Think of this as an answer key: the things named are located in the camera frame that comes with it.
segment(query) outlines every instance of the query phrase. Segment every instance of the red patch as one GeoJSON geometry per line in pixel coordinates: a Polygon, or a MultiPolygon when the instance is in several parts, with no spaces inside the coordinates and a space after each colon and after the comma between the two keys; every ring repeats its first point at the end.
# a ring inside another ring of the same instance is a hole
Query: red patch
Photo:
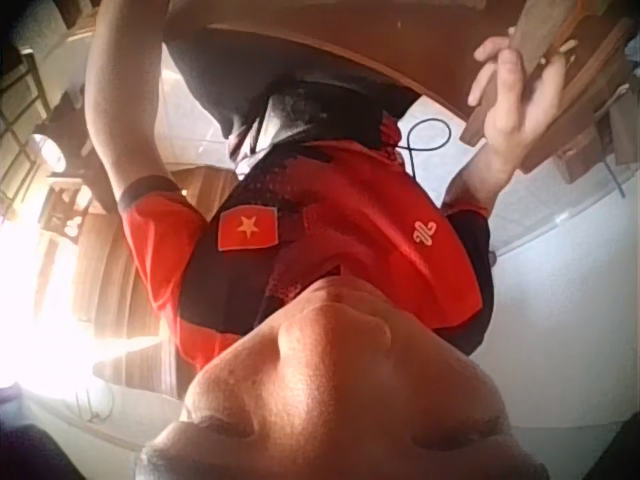
{"type": "Polygon", "coordinates": [[[278,244],[278,211],[243,205],[220,214],[218,250],[252,250],[278,244]]]}

